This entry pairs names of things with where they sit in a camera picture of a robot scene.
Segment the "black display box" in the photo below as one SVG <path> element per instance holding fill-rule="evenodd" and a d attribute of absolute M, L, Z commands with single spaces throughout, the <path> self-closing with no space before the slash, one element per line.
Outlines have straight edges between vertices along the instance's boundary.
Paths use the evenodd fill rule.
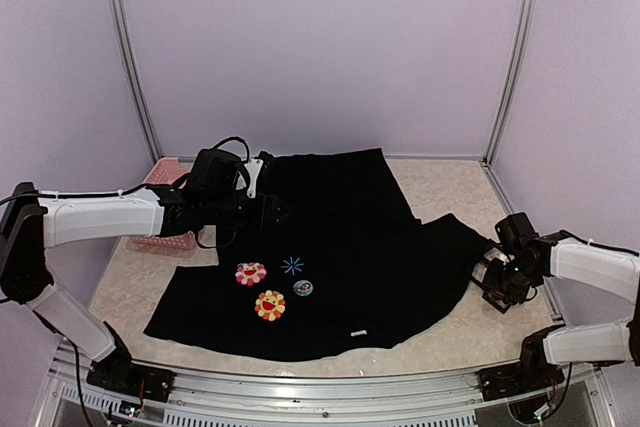
<path fill-rule="evenodd" d="M 499 292 L 484 291 L 482 298 L 501 314 L 507 313 L 513 306 L 512 302 L 509 299 L 505 299 Z"/>
<path fill-rule="evenodd" d="M 484 252 L 471 274 L 471 281 L 483 291 L 501 288 L 504 270 L 504 254 L 499 244 L 491 244 Z"/>

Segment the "round blue pin badge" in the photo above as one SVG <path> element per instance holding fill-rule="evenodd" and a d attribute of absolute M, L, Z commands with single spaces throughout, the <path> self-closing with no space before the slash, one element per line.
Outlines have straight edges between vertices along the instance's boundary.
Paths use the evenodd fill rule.
<path fill-rule="evenodd" d="M 307 297 L 312 294 L 314 286 L 311 281 L 298 280 L 293 285 L 293 292 L 300 297 Z"/>

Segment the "black t-shirt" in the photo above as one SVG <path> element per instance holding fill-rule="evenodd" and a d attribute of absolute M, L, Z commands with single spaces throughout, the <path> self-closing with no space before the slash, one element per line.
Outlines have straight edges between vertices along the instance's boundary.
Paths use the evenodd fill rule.
<path fill-rule="evenodd" d="M 262 189 L 291 217 L 268 230 L 224 230 L 216 265 L 175 271 L 146 335 L 283 362 L 390 349 L 452 311 L 488 247 L 452 214 L 416 218 L 380 149 L 279 157 Z M 296 276 L 280 268 L 290 256 L 305 263 Z M 235 279 L 249 262 L 267 270 L 251 287 Z M 311 295 L 293 292 L 298 280 L 312 282 Z M 254 311 L 267 290 L 286 301 L 273 322 Z"/>

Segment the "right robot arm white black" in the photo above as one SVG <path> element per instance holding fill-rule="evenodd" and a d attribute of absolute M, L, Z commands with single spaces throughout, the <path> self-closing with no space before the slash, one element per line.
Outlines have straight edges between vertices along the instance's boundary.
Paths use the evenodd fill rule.
<path fill-rule="evenodd" d="M 523 304 L 545 279 L 577 281 L 639 305 L 639 255 L 597 244 L 566 231 L 542 236 L 528 216 L 515 213 L 495 226 L 499 256 L 483 259 L 486 270 L 477 286 L 483 298 L 506 313 Z M 485 368 L 478 377 L 486 400 L 550 387 L 567 380 L 565 364 L 600 365 L 639 361 L 639 317 L 598 325 L 547 327 L 521 343 L 519 359 Z"/>

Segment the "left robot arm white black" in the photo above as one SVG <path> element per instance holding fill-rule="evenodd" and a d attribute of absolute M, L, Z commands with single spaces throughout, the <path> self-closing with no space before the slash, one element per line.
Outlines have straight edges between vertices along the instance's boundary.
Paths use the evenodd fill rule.
<path fill-rule="evenodd" d="M 48 269 L 47 249 L 122 236 L 174 237 L 206 226 L 278 226 L 291 210 L 262 190 L 273 161 L 266 153 L 239 157 L 215 146 L 201 150 L 191 170 L 170 184 L 59 193 L 22 182 L 1 202 L 1 291 L 91 360 L 91 384 L 121 392 L 140 387 L 147 382 L 145 367 L 133 362 L 115 330 L 97 320 Z"/>

